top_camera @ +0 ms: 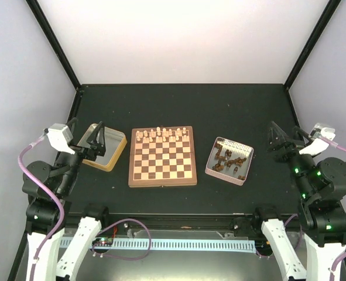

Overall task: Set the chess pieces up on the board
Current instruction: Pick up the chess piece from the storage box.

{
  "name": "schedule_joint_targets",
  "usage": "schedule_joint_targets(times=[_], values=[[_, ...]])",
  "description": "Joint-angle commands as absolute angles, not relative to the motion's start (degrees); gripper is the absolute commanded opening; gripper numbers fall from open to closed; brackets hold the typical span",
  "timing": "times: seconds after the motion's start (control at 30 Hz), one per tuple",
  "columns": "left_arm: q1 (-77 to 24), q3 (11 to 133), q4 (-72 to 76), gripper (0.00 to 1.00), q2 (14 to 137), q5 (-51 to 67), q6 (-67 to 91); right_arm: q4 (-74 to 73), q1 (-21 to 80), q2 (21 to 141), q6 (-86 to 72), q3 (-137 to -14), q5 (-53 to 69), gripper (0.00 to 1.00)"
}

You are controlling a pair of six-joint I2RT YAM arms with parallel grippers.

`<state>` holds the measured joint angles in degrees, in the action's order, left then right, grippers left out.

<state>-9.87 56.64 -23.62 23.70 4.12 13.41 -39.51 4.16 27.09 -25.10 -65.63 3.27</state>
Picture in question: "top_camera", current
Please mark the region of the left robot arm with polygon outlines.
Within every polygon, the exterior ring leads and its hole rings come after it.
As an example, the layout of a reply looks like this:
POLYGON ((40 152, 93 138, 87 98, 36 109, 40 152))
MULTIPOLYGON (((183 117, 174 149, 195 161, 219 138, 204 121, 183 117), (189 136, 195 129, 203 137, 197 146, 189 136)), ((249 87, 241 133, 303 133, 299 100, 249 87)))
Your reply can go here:
POLYGON ((61 257, 58 256, 65 233, 65 217, 71 207, 67 197, 76 183, 79 168, 84 160, 95 160, 106 152, 103 122, 90 133, 86 146, 71 144, 71 130, 76 121, 73 118, 66 124, 53 124, 18 157, 23 171, 22 191, 31 198, 26 209, 25 228, 29 247, 27 280, 76 280, 93 240, 111 227, 108 208, 89 204, 68 248, 61 257), (25 153, 45 139, 59 153, 56 163, 35 161, 25 166, 25 153))

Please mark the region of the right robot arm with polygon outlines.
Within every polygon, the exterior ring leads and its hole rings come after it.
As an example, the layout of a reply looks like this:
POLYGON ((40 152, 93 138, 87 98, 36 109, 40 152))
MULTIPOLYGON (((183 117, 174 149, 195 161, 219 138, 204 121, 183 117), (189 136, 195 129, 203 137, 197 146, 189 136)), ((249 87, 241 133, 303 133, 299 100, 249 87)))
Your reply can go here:
POLYGON ((268 151, 274 161, 288 164, 299 191, 297 217, 307 265, 298 258, 275 208, 256 208, 251 227, 269 242, 283 280, 339 280, 346 250, 346 212, 341 204, 346 196, 346 162, 337 157, 314 162, 329 146, 337 146, 334 128, 317 123, 310 133, 298 126, 293 133, 289 136, 271 122, 268 151))

